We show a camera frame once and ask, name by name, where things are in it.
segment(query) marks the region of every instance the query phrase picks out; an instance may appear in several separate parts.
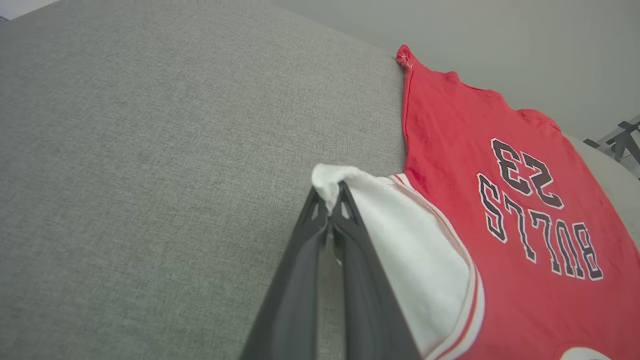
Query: white fabric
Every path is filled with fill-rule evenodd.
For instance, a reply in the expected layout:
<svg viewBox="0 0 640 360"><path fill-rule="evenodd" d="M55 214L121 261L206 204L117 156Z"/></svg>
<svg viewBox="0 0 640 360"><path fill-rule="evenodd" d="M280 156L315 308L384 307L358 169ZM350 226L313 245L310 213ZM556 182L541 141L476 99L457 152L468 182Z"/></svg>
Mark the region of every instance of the white fabric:
<svg viewBox="0 0 640 360"><path fill-rule="evenodd" d="M399 177L373 177L355 167L317 165L312 183L329 211L342 180L349 185L416 345L425 356L450 338L456 324L467 321L469 314L461 313L472 298L468 296L472 262L438 211Z"/></svg>

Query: gray wall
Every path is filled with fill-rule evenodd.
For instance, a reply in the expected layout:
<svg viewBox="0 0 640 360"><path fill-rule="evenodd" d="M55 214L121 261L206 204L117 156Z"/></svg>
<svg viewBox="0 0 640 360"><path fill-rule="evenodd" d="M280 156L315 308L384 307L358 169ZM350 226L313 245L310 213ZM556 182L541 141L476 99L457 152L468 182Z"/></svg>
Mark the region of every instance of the gray wall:
<svg viewBox="0 0 640 360"><path fill-rule="evenodd" d="M598 139L640 113L638 0L272 0Z"/></svg>

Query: bulls jersey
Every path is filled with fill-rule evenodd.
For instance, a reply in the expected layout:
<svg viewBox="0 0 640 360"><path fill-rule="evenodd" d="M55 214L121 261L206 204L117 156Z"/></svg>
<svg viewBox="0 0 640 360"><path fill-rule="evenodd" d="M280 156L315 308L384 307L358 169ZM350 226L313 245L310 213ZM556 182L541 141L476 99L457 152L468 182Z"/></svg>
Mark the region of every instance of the bulls jersey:
<svg viewBox="0 0 640 360"><path fill-rule="evenodd" d="M448 219L481 279L425 357L640 359L638 251L556 123L405 45L397 61L407 186Z"/></svg>

